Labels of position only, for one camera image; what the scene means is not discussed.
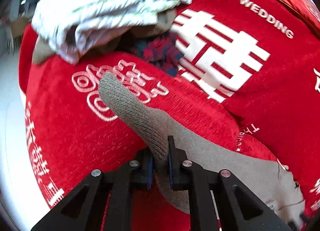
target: white chinese character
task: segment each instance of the white chinese character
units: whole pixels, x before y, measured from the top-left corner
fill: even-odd
[[[26,126],[26,136],[27,136],[27,148],[30,149],[30,145],[36,141],[36,137],[33,134],[33,129],[35,128],[35,125],[33,121],[30,121],[30,118],[28,118],[29,124]]]
[[[320,72],[316,71],[316,69],[313,69],[313,71],[317,75],[317,82],[316,82],[315,90],[320,92]]]
[[[316,201],[311,207],[313,211],[317,211],[320,208],[320,199]]]
[[[58,189],[53,180],[48,185],[44,185],[45,193],[47,194],[47,201],[50,206],[55,206],[59,201],[63,199],[64,190]]]
[[[29,119],[30,118],[30,109],[26,108],[26,111],[25,111],[25,119]]]
[[[35,175],[43,176],[49,173],[49,169],[47,169],[47,161],[43,161],[41,154],[41,147],[35,147],[35,149],[31,152],[31,162],[32,168]]]
[[[211,86],[211,90],[217,89],[226,96],[231,97],[234,91],[239,90],[252,76],[251,73],[241,67],[243,64],[254,71],[259,71],[262,67],[262,64],[249,54],[253,53],[263,61],[266,61],[270,54],[258,47],[256,45],[258,41],[246,32],[236,32],[214,20],[213,17],[214,15],[204,11],[195,12],[187,9],[176,17],[175,24],[171,27],[171,30],[177,32],[188,44],[188,46],[185,46],[180,40],[176,41],[176,47],[184,53],[185,57],[185,59],[180,60],[180,64],[196,74],[204,83]],[[230,38],[231,42],[209,28]],[[195,64],[204,73],[190,63],[207,44],[205,40],[197,36],[198,34],[225,50],[224,53],[221,53],[215,48],[209,47],[204,52]],[[212,64],[218,65],[229,76],[225,76],[214,68]],[[220,98],[211,97],[218,102],[222,102],[225,99],[221,96]]]
[[[74,87],[83,93],[87,93],[87,104],[89,108],[102,120],[106,122],[118,118],[109,107],[105,106],[99,97],[97,86],[106,72],[111,72],[121,83],[134,94],[142,103],[146,104],[158,95],[166,96],[169,90],[161,84],[157,78],[149,77],[136,68],[134,62],[120,60],[118,65],[108,65],[99,68],[88,64],[86,71],[79,71],[72,75],[71,81]]]
[[[317,180],[315,184],[315,188],[310,190],[310,193],[316,192],[316,194],[320,194],[320,179]]]
[[[198,84],[198,86],[209,95],[208,99],[213,98],[217,100],[219,103],[222,103],[223,100],[225,100],[224,97],[214,92],[216,90],[215,88],[204,82],[202,79],[197,79],[194,75],[192,75],[189,72],[184,72],[181,74],[181,76],[190,82],[194,81],[196,84]]]

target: gray sock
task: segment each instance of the gray sock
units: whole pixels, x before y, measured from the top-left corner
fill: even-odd
[[[168,135],[174,136],[177,148],[186,151],[188,159],[204,169],[219,172],[229,169],[284,221],[302,226],[300,214],[305,202],[292,173],[273,161],[265,161],[229,151],[185,128],[166,112],[146,107],[111,73],[99,84],[99,94],[122,121],[148,145],[156,161],[159,190],[173,206],[189,213],[188,192],[170,189],[166,173]]]

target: red cloth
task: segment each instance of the red cloth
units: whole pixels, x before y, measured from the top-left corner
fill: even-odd
[[[320,38],[320,12],[310,0],[279,0]]]
[[[176,40],[177,34],[169,31],[142,39],[134,38],[129,32],[122,35],[117,49],[132,53],[174,77],[178,73],[178,61],[183,57],[175,46]]]
[[[139,70],[155,78],[148,80],[152,84],[144,87],[145,92],[140,90],[142,101],[148,101],[150,87],[155,88],[159,81],[169,91],[151,98],[146,105],[163,109],[218,145],[275,160],[254,137],[265,143],[282,163],[289,165],[301,184],[307,213],[312,214],[310,207],[315,209],[320,200],[316,184],[320,177],[316,121],[320,90],[315,90],[316,82],[320,83],[320,74],[315,74],[320,71],[319,41],[276,0],[250,0],[246,3],[249,7],[240,1],[194,0],[189,6],[180,7],[172,29],[179,32],[177,47],[185,57],[181,63],[184,68],[176,78],[124,53],[84,59],[76,66],[53,56],[39,67],[32,65],[29,79],[21,76],[29,73],[19,70],[20,82],[28,81],[30,105],[27,104],[26,124],[28,142],[31,140],[30,159],[39,187],[51,205],[57,198],[53,194],[61,194],[60,189],[66,194],[94,168],[116,169],[144,146],[119,119],[101,119],[104,115],[111,120],[113,115],[99,107],[102,104],[96,99],[98,96],[91,93],[97,90],[92,83],[97,84],[96,77],[86,71],[87,64],[113,67],[125,60],[132,63],[129,68],[124,66],[121,77],[132,77]],[[276,19],[285,24],[281,26]],[[36,41],[33,33],[25,33],[20,53],[22,64],[32,54]],[[224,54],[218,60],[219,53]],[[79,82],[74,82],[82,88],[88,78],[87,87],[93,87],[92,90],[79,92],[72,75],[80,77]],[[227,92],[226,85],[233,89]],[[102,115],[98,117],[93,111]],[[239,129],[247,133],[242,135]],[[133,212],[133,230],[182,231],[189,227],[188,216],[169,205],[156,187],[150,193],[137,193]]]
[[[31,68],[31,61],[32,61],[32,53],[36,43],[36,39],[38,35],[36,32],[31,28],[31,24],[29,24],[25,31],[23,38],[23,44],[20,47],[20,53],[23,54],[23,58],[19,59],[18,65],[18,77],[19,77],[19,86],[23,93],[27,92],[28,86],[28,79],[29,79],[29,72]]]
[[[36,37],[29,44],[32,37],[33,33],[27,30],[21,62],[33,51]],[[145,147],[98,99],[95,84],[101,74],[97,70],[112,70],[112,67],[116,68],[119,79],[140,75],[140,80],[145,81],[141,83],[143,89],[129,80],[124,84],[133,93],[140,92],[138,98],[146,105],[166,111],[195,133],[232,151],[237,150],[236,142],[241,136],[244,154],[276,161],[260,142],[239,133],[235,120],[222,105],[208,100],[185,79],[175,79],[121,52],[83,59],[76,66],[53,56],[41,66],[31,65],[26,93],[28,151],[39,187],[50,207],[92,169],[115,170]],[[150,192],[135,194],[132,230],[188,231],[188,218],[165,201],[156,185]]]
[[[319,40],[277,0],[194,0],[178,15],[181,77],[222,102],[289,166],[313,215],[320,207]]]

